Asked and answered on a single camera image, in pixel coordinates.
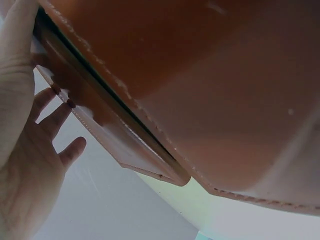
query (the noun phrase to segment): brown leather bag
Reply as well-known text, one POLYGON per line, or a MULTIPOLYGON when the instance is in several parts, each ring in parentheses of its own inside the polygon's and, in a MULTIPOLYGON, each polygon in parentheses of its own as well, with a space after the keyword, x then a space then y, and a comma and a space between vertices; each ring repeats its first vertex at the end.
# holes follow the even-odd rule
POLYGON ((123 167, 320 213, 318 1, 39 2, 38 69, 123 167))

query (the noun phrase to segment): stitching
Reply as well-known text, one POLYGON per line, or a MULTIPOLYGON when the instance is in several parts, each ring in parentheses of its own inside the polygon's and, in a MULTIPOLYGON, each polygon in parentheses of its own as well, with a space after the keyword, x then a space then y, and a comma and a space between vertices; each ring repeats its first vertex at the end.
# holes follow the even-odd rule
POLYGON ((122 90, 123 90, 123 92, 125 93, 126 97, 133 102, 134 106, 135 106, 139 111, 142 112, 142 114, 144 115, 144 117, 153 124, 153 126, 155 127, 155 129, 156 129, 160 134, 164 135, 165 140, 173 147, 174 151, 176 151, 176 153, 177 153, 178 155, 180 155, 180 157, 181 157, 183 160, 185 160, 186 162, 188 162, 188 163, 191 165, 191 169, 192 169, 194 172, 198 173, 199 176, 206 181, 206 184, 207 184, 207 185, 211 186, 210 181, 208 181, 208 179, 206 179, 206 178, 203 176, 203 174, 196 169, 196 167, 192 164, 192 162, 190 162, 186 157, 184 157, 184 156, 181 154, 181 152, 178 150, 178 148, 177 148, 176 146, 174 146, 173 142, 172 142, 172 141, 169 139, 169 137, 164 133, 164 131, 163 131, 163 130, 158 126, 158 124, 147 114, 146 110, 143 109, 143 108, 141 107, 141 105, 139 105, 138 102, 130 95, 127 86, 126 86, 118 77, 116 77, 115 75, 113 75, 113 74, 111 73, 111 71, 105 66, 105 62, 104 62, 102 59, 100 59, 97 55, 94 54, 94 52, 93 52, 93 50, 92 50, 92 47, 91 47, 91 45, 88 43, 88 41, 85 40, 84 38, 82 38, 81 36, 79 36, 79 35, 76 33, 76 31, 75 31, 75 29, 72 27, 70 21, 69 21, 66 17, 64 17, 64 16, 62 15, 62 13, 59 12, 59 11, 56 9, 56 7, 55 7, 52 3, 50 3, 48 0, 44 0, 44 2, 52 9, 52 11, 55 13, 55 15, 56 15, 56 16, 61 20, 61 22, 66 26, 66 28, 68 29, 68 31, 69 31, 71 34, 73 34, 73 35, 77 38, 77 40, 85 47, 86 51, 87 51, 88 53, 90 53, 92 57, 94 57, 95 61, 96 61, 98 64, 101 65, 101 67, 103 68, 103 70, 111 76, 112 80, 114 80, 114 82, 115 82, 120 88, 122 88, 122 90))
MULTIPOLYGON (((169 137, 164 133, 164 131, 157 125, 157 123, 147 114, 146 110, 143 109, 141 107, 141 105, 138 104, 138 102, 130 95, 129 90, 127 88, 127 86, 119 79, 117 78, 115 75, 113 75, 110 70, 105 66, 105 62, 100 59, 97 55, 94 54, 92 47, 90 46, 90 44, 88 43, 88 41, 86 41, 84 38, 82 38, 81 36, 79 36, 75 29, 72 27, 70 21, 65 18, 61 12, 59 12, 56 7, 51 4, 48 0, 44 0, 44 2, 52 9, 52 11, 56 14, 56 16, 61 20, 61 22, 66 26, 66 28, 68 29, 68 31, 73 34, 77 40, 85 47, 86 51, 89 52, 91 54, 92 57, 94 57, 95 61, 100 64, 103 68, 103 70, 108 73, 111 78, 114 80, 114 82, 120 87, 122 88, 122 90, 124 91, 125 95, 127 96, 127 98, 129 100, 131 100, 134 105, 136 106, 136 108, 141 111, 144 115, 144 117, 150 121, 153 126, 155 127, 155 129, 160 133, 163 134, 165 137, 165 140, 173 147, 174 151, 180 155, 180 157, 185 160, 186 162, 188 162, 191 165, 191 169, 192 171, 196 172, 199 174, 199 177, 206 182, 206 184, 212 188, 212 184, 210 183, 210 181, 208 181, 208 179, 206 177, 203 176, 203 174, 198 171, 196 169, 196 167, 192 164, 192 162, 190 162, 186 157, 184 157, 181 152, 178 150, 178 148, 173 144, 173 142, 169 139, 169 137)), ((88 131, 97 139, 97 141, 101 144, 101 141, 99 140, 99 138, 97 138, 97 136, 95 136, 95 134, 92 132, 91 129, 88 128, 88 126, 85 124, 85 122, 75 113, 76 117, 81 121, 81 123, 88 129, 88 131)), ((267 199, 263 199, 263 198, 256 198, 256 197, 252 197, 252 196, 246 196, 246 195, 241 195, 241 194, 235 194, 233 192, 228 192, 228 191, 224 191, 224 190, 219 190, 217 188, 213 189, 215 192, 217 192, 219 195, 225 195, 225 197, 231 198, 231 199, 236 199, 236 200, 240 200, 240 201, 244 201, 244 202, 250 202, 250 203, 257 203, 257 204, 261 204, 264 203, 266 205, 273 205, 273 206, 281 206, 281 207, 293 207, 294 209, 311 209, 311 210, 320 210, 320 205, 317 206, 312 206, 312 205, 303 205, 303 204, 294 204, 291 202, 280 202, 280 201, 275 201, 275 200, 267 200, 267 199)))

